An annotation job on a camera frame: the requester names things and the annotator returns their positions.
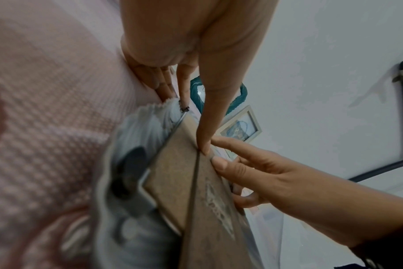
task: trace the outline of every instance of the pink mesh fabric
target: pink mesh fabric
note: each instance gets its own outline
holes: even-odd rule
[[[94,34],[97,29],[84,23],[86,14],[120,34],[119,13],[94,14],[108,3],[90,2],[91,8],[66,12],[48,0],[0,1],[0,265],[5,268],[85,267],[63,263],[53,248],[67,227],[87,214],[101,146],[143,104],[136,96],[144,95],[145,87],[106,48],[106,42],[119,46],[119,38]]]

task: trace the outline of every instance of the artwork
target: artwork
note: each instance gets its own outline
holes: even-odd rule
[[[202,84],[200,76],[191,80],[191,87],[190,87],[190,97],[191,100],[196,105],[198,111],[200,113],[203,112],[203,107],[205,105],[205,87]],[[242,104],[247,97],[247,88],[242,83],[240,86],[240,90],[234,96],[234,100],[228,107],[226,115],[228,115],[231,111],[233,111],[238,105]]]
[[[262,132],[258,121],[255,118],[252,108],[248,105],[231,120],[222,125],[216,135],[236,138],[249,143]],[[230,150],[226,150],[230,159],[235,159],[237,155]]]

